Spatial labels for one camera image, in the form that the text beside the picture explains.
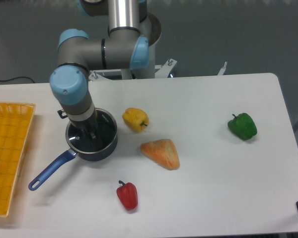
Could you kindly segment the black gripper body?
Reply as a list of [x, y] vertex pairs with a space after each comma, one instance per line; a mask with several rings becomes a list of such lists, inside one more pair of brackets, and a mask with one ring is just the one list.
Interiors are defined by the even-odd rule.
[[87, 133], [95, 133], [97, 128], [97, 112], [96, 111], [86, 111], [83, 114], [71, 115], [68, 114], [68, 118], [78, 129], [82, 129]]

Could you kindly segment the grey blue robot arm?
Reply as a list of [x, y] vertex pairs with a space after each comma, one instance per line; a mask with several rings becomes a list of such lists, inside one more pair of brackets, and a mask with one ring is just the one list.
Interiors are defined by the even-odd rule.
[[88, 90], [88, 76], [95, 69], [140, 69], [149, 64], [149, 41], [141, 35], [140, 22], [147, 15], [145, 0], [79, 0], [88, 16], [108, 15], [108, 38], [91, 40], [82, 30], [68, 29], [59, 38], [58, 67], [50, 86], [71, 123], [82, 131], [84, 151], [106, 147], [98, 131], [97, 112]]

